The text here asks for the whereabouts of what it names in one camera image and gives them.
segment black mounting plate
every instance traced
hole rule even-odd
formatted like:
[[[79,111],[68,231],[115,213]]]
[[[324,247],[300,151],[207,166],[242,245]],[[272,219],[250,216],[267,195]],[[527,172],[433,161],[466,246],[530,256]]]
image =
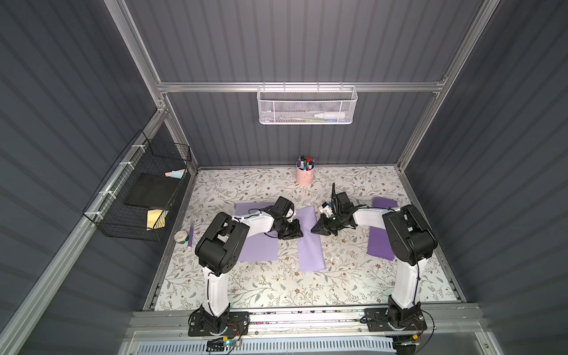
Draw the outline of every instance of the black mounting plate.
[[[234,324],[239,329],[241,335],[246,335],[248,333],[248,323],[245,322],[250,321],[250,313],[249,312],[229,312],[228,321],[227,323]],[[237,330],[227,325],[225,331],[222,334],[216,335],[218,329],[210,326],[199,314],[199,312],[193,313],[189,317],[189,331],[187,332],[188,336],[227,336],[227,337],[234,337],[237,335]]]
[[[387,311],[387,307],[382,308],[365,308],[365,319],[367,320],[367,328],[369,332],[392,332],[396,329],[391,328],[389,325],[389,319],[385,317],[385,313]],[[416,331],[419,332],[425,331],[428,329],[426,325],[426,321],[424,319],[424,315],[422,311],[418,311],[417,314],[417,322],[410,323],[404,329],[399,329],[400,331]]]

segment purple mat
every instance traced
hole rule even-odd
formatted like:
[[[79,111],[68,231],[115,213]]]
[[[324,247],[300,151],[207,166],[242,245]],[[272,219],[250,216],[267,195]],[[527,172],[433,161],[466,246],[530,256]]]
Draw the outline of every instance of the purple mat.
[[[300,221],[300,229],[304,236],[298,239],[298,262],[303,273],[325,270],[320,236],[310,230],[316,225],[316,211],[313,206],[300,208],[296,211]]]
[[[373,207],[388,208],[398,207],[398,202],[384,197],[375,197],[373,199]],[[378,256],[379,258],[394,260],[394,253],[389,242],[389,236],[386,229],[370,227],[369,229],[369,245],[367,246],[367,254]]]
[[[274,202],[241,202],[235,207],[235,216],[248,215],[252,208],[265,208],[272,206]],[[278,232],[272,231],[268,235],[278,236]],[[259,233],[248,237],[245,240],[239,261],[277,261],[278,260],[278,239],[270,238]]]

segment yellow envelope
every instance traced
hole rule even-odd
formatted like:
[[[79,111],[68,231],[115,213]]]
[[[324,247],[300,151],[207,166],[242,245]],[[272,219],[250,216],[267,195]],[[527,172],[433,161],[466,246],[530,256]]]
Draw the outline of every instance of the yellow envelope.
[[[158,221],[158,218],[160,218],[160,215],[162,214],[163,210],[148,210],[148,218],[146,221],[146,230],[149,231],[150,229],[154,229],[154,225],[156,224],[156,222]],[[158,228],[162,228],[165,226],[165,215],[164,218],[162,218],[160,220],[160,222],[158,223],[158,225],[156,225],[156,229]]]

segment floral tablecloth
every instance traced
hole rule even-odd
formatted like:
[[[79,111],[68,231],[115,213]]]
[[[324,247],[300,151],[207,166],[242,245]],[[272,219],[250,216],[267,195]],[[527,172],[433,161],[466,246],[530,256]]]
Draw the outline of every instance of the floral tablecloth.
[[[221,211],[232,214],[236,203],[274,202],[284,196],[296,208],[329,201],[331,184],[347,192],[353,203],[371,204],[375,196],[409,200],[392,166],[316,168],[314,183],[300,187],[295,170],[201,170],[182,228],[194,224],[193,245],[177,244],[155,310],[197,308],[204,297],[204,280],[193,247]],[[322,236],[326,270],[301,273],[296,240],[280,241],[278,261],[239,262],[229,273],[229,301],[233,308],[325,306],[385,303],[395,282],[396,262],[366,253],[368,227],[344,229],[339,236]],[[422,302],[455,300],[436,255],[421,280]]]

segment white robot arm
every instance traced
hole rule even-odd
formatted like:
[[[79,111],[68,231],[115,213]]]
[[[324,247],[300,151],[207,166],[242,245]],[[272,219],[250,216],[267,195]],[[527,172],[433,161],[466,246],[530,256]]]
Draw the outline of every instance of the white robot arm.
[[[321,217],[312,233],[337,235],[343,228],[358,225],[386,229],[398,269],[386,317],[378,320],[401,330],[419,317],[419,282],[438,243],[418,209],[411,204],[397,209],[354,206],[346,193],[335,193],[333,184],[331,204],[324,203],[319,210]]]
[[[228,272],[235,266],[247,237],[277,231],[279,239],[303,236],[294,219],[294,204],[279,197],[273,206],[244,216],[218,213],[195,246],[205,277],[205,299],[198,309],[199,322],[213,334],[223,333],[229,317]]]

